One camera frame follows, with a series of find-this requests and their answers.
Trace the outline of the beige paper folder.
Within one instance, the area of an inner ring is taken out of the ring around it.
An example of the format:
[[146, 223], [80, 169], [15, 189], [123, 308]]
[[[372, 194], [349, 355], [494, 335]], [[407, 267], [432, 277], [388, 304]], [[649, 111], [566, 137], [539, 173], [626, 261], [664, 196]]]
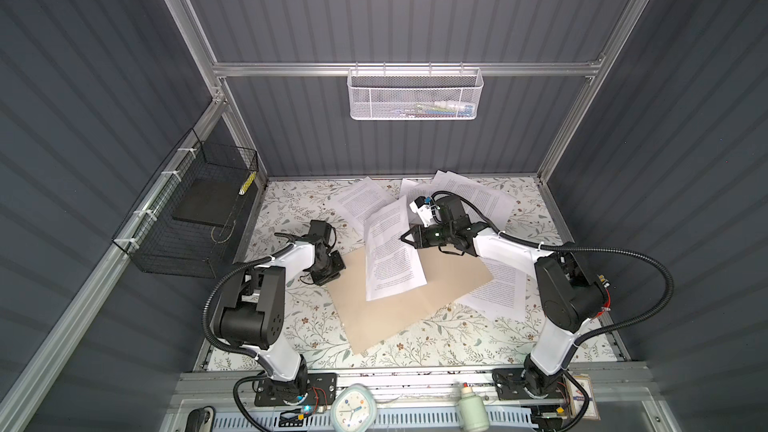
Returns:
[[416, 251], [427, 284], [371, 302], [366, 300], [365, 246], [343, 256], [346, 268], [328, 285], [328, 290], [355, 354], [429, 318], [492, 280], [491, 273], [476, 257], [444, 254], [435, 248]]

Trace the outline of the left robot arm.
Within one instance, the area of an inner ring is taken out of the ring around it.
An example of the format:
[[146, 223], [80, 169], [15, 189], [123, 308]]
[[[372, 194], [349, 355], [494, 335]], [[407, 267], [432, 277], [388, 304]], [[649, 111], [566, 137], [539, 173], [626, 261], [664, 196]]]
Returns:
[[288, 405], [278, 425], [300, 426], [322, 407], [335, 404], [338, 375], [308, 370], [305, 357], [282, 335], [286, 288], [294, 277], [313, 285], [338, 279], [345, 264], [335, 249], [337, 234], [328, 222], [312, 220], [302, 236], [277, 232], [284, 248], [265, 257], [237, 263], [217, 282], [202, 310], [202, 328], [214, 348], [249, 357], [262, 371], [236, 381], [233, 400], [244, 419], [258, 431], [260, 423], [240, 398], [240, 388], [253, 386], [256, 407]]

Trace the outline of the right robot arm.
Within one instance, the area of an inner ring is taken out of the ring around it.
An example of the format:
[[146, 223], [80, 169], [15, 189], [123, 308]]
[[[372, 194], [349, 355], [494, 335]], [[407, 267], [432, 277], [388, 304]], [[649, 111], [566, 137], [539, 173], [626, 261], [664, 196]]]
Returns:
[[[468, 199], [450, 191], [419, 196], [408, 204], [420, 220], [401, 236], [416, 249], [451, 246], [452, 255], [470, 255], [534, 272], [545, 321], [532, 351], [526, 356], [520, 381], [526, 393], [546, 398], [567, 376], [582, 343], [602, 334], [648, 320], [663, 310], [674, 293], [674, 279], [658, 260], [617, 248], [536, 243], [501, 230]], [[605, 312], [610, 294], [605, 280], [590, 269], [584, 256], [609, 254], [639, 260], [655, 268], [664, 280], [661, 298], [648, 310], [594, 330], [587, 324]]]

